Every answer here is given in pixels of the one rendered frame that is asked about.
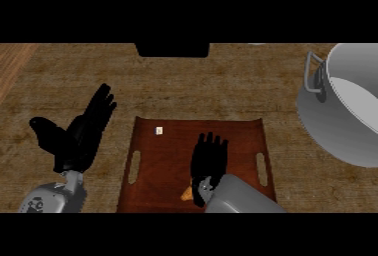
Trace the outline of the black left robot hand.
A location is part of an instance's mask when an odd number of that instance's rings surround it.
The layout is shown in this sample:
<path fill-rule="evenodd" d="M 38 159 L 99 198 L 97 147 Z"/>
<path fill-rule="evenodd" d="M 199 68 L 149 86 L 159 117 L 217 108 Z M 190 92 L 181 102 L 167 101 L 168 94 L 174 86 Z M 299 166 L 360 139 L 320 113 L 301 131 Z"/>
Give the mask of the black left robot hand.
<path fill-rule="evenodd" d="M 38 146 L 54 156 L 56 173 L 69 170 L 84 173 L 90 168 L 115 107 L 110 86 L 102 84 L 84 113 L 74 118 L 66 129 L 44 117 L 31 118 L 29 127 Z"/>

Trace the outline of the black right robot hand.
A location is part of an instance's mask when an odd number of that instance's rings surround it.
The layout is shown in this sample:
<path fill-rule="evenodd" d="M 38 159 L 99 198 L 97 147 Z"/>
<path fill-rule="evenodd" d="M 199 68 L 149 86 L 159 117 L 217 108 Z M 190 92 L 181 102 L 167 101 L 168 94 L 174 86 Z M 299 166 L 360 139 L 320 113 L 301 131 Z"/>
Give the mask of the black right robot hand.
<path fill-rule="evenodd" d="M 209 191 L 214 191 L 226 174 L 227 144 L 229 141 L 220 136 L 212 136 L 211 132 L 198 136 L 190 160 L 192 197 L 198 207 L 205 206 L 205 199 L 199 194 L 200 182 L 209 179 Z"/>

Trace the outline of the brown wooden tray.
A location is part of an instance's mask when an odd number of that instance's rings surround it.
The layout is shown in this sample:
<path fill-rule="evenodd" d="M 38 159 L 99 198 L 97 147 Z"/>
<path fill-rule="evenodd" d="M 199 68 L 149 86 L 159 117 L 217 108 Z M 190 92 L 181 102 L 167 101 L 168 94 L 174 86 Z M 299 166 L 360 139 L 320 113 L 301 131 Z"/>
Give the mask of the brown wooden tray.
<path fill-rule="evenodd" d="M 155 135 L 155 128 L 164 134 Z M 202 208 L 180 196 L 190 184 L 192 151 L 200 133 L 229 141 L 227 172 L 236 175 L 268 198 L 274 185 L 261 183 L 257 156 L 267 155 L 264 126 L 252 121 L 134 119 L 130 156 L 140 157 L 136 181 L 122 183 L 119 213 L 200 213 Z"/>

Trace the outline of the golden croissant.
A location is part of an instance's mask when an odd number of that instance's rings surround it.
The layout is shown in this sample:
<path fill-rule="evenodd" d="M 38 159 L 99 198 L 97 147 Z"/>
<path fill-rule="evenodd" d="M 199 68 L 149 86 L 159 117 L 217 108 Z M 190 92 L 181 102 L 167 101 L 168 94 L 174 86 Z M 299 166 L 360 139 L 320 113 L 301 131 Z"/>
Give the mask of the golden croissant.
<path fill-rule="evenodd" d="M 189 200 L 192 200 L 192 199 L 193 199 L 193 197 L 192 197 L 192 187 L 189 186 L 189 187 L 186 188 L 186 190 L 184 190 L 181 196 L 180 196 L 180 200 L 181 200 L 181 201 L 189 201 Z"/>

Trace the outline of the large grey metal pot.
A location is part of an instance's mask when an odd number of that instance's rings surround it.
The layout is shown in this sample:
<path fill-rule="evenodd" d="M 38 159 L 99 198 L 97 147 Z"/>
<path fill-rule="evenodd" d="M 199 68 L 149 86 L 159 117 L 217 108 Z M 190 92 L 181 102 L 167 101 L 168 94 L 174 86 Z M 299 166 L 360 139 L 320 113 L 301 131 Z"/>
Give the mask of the large grey metal pot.
<path fill-rule="evenodd" d="M 325 59 L 307 52 L 295 106 L 322 149 L 345 163 L 376 168 L 378 43 L 338 43 Z"/>

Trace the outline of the black rectangular object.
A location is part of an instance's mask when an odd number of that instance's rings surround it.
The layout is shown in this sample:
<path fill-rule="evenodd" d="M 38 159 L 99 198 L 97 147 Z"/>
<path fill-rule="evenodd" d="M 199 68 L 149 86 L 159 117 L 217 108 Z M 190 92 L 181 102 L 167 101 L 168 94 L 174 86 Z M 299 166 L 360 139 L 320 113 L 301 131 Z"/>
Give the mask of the black rectangular object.
<path fill-rule="evenodd" d="M 141 57 L 205 58 L 209 52 L 208 43 L 136 44 Z"/>

